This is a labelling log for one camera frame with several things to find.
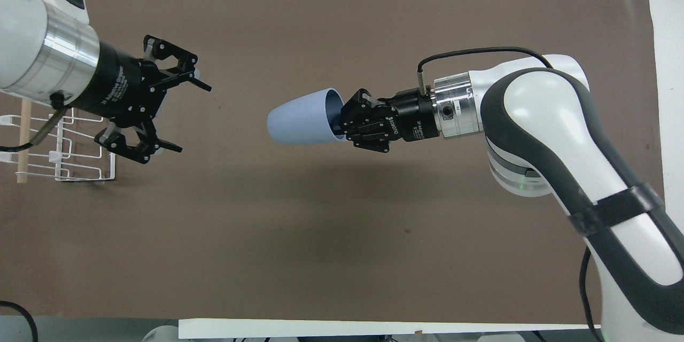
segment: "black band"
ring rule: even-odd
[[[515,174],[525,176],[525,178],[541,178],[538,172],[534,169],[529,167],[523,167],[517,164],[512,164],[510,161],[505,160],[503,157],[501,157],[501,155],[494,151],[494,148],[492,148],[492,146],[489,145],[489,142],[485,142],[487,143],[487,150],[489,152],[489,155],[491,155],[494,158],[494,161],[501,165],[501,167]]]
[[[643,183],[603,198],[595,206],[574,213],[568,219],[579,235],[588,237],[664,204],[653,188]]]

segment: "light blue plastic cup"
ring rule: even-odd
[[[342,142],[330,123],[339,117],[342,98],[334,88],[323,89],[287,102],[268,114],[268,133],[284,144],[318,144]]]

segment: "white wire rack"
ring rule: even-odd
[[[52,114],[48,115],[48,118],[33,118],[31,117],[32,121],[41,121],[45,122],[47,121]],[[12,127],[20,127],[18,123],[15,123],[14,120],[20,120],[19,115],[0,115],[0,126],[12,126]],[[79,118],[75,115],[74,109],[72,108],[70,113],[61,120],[59,120],[59,123],[56,126],[56,132],[55,133],[50,133],[50,137],[54,137],[56,139],[56,149],[54,151],[49,151],[48,154],[34,154],[34,153],[29,153],[29,167],[32,170],[31,172],[16,172],[15,174],[17,175],[30,175],[30,176],[41,176],[41,177],[48,177],[48,178],[54,178],[56,181],[110,181],[114,179],[115,177],[115,165],[116,165],[116,157],[114,154],[103,150],[102,147],[98,147],[98,152],[96,154],[76,154],[74,149],[74,141],[72,139],[69,139],[68,137],[65,137],[66,133],[70,133],[75,135],[76,137],[83,137],[83,138],[88,138],[88,139],[95,139],[93,136],[90,136],[85,133],[81,133],[75,129],[73,129],[73,126],[78,122],[78,121],[92,121],[95,123],[103,121],[103,118],[99,119],[88,119],[88,118]],[[10,152],[0,152],[0,162],[6,162],[7,164],[18,164],[19,162],[16,159],[17,154],[10,153]],[[76,164],[76,160],[81,160],[81,161],[88,161],[88,160],[93,160],[95,161],[96,159],[105,159],[109,158],[109,169],[106,169],[105,167],[95,167],[93,165],[83,165],[83,164]],[[34,162],[31,162],[32,159],[35,159],[36,161],[39,159],[42,159],[45,161],[47,159],[47,164],[35,164]],[[80,169],[81,171],[86,171],[88,174],[93,175],[93,177],[75,177],[73,174],[75,174],[76,169]]]

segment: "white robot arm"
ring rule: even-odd
[[[147,35],[144,59],[135,59],[102,42],[89,23],[85,0],[0,0],[0,91],[57,110],[29,143],[0,151],[38,144],[73,107],[110,120],[95,142],[120,156],[146,164],[159,148],[180,152],[157,137],[152,119],[172,87],[188,81],[211,90],[197,79],[198,57]],[[171,56],[176,67],[157,68]],[[135,146],[120,132],[129,127],[140,139]]]
[[[528,52],[457,55],[498,50]],[[596,256],[606,340],[683,341],[684,236],[606,138],[579,64],[535,54],[425,87],[422,64],[454,53],[421,62],[419,87],[393,98],[374,99],[360,89],[339,113],[327,112],[330,130],[378,152],[400,138],[484,133],[496,181],[520,196],[553,193]],[[269,132],[278,142],[297,143],[284,139],[292,133],[281,135],[291,120],[287,110],[284,104],[271,112]]]

